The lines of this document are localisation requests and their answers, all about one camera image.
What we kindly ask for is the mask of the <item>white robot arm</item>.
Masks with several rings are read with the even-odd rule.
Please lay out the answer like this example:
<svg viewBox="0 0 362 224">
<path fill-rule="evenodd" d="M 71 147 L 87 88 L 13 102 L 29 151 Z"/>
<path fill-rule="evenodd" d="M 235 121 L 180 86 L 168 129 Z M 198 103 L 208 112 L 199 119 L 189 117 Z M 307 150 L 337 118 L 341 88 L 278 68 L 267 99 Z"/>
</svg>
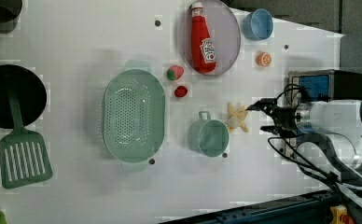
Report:
<svg viewBox="0 0 362 224">
<path fill-rule="evenodd" d="M 273 120 L 261 130 L 287 144 L 292 154 L 286 160 L 362 209 L 362 101 L 279 106 L 275 98 L 262 98 L 247 109 Z"/>
</svg>

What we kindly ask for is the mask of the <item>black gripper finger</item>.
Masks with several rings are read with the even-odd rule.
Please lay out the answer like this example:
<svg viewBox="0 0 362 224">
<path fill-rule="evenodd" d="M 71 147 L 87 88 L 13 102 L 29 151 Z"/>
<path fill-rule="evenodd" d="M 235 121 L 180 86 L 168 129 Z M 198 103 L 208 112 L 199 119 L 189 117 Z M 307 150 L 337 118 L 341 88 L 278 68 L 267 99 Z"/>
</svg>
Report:
<svg viewBox="0 0 362 224">
<path fill-rule="evenodd" d="M 261 126 L 260 130 L 266 133 L 278 134 L 277 127 L 274 125 Z"/>
<path fill-rule="evenodd" d="M 277 106 L 277 100 L 275 98 L 261 98 L 254 104 L 247 107 L 248 111 L 271 111 Z"/>
</svg>

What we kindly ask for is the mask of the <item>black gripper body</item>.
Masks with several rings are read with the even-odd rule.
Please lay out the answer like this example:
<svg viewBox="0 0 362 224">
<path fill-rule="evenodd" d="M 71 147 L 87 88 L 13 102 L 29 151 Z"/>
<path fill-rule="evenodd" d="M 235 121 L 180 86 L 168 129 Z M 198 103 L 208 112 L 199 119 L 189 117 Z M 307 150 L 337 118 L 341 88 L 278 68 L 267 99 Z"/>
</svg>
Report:
<svg viewBox="0 0 362 224">
<path fill-rule="evenodd" d="M 276 106 L 271 112 L 274 130 L 282 137 L 295 137 L 299 131 L 295 121 L 296 108 Z"/>
</svg>

